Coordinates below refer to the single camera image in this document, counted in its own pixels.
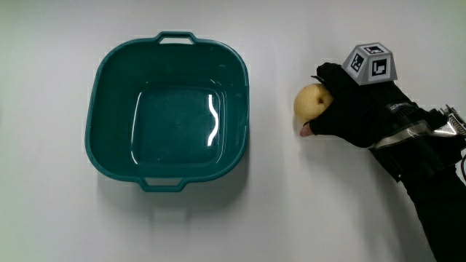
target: gloved hand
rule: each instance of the gloved hand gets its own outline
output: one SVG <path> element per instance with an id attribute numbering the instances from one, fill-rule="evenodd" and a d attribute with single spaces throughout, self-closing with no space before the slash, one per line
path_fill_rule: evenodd
<path id="1" fill-rule="evenodd" d="M 336 135 L 359 147 L 369 147 L 390 134 L 403 112 L 418 108 L 391 82 L 359 86 L 340 65 L 324 63 L 315 77 L 333 96 L 318 118 L 306 123 L 301 136 Z"/>

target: white table surface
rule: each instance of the white table surface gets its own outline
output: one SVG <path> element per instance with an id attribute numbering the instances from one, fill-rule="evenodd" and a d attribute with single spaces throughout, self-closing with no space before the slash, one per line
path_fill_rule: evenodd
<path id="1" fill-rule="evenodd" d="M 466 112 L 464 1 L 0 1 L 0 261 L 434 261 L 401 184 L 367 150 L 300 138 L 293 99 L 356 44 L 395 53 L 399 87 Z M 178 194 L 106 178 L 84 151 L 95 71 L 163 30 L 247 64 L 250 142 Z"/>

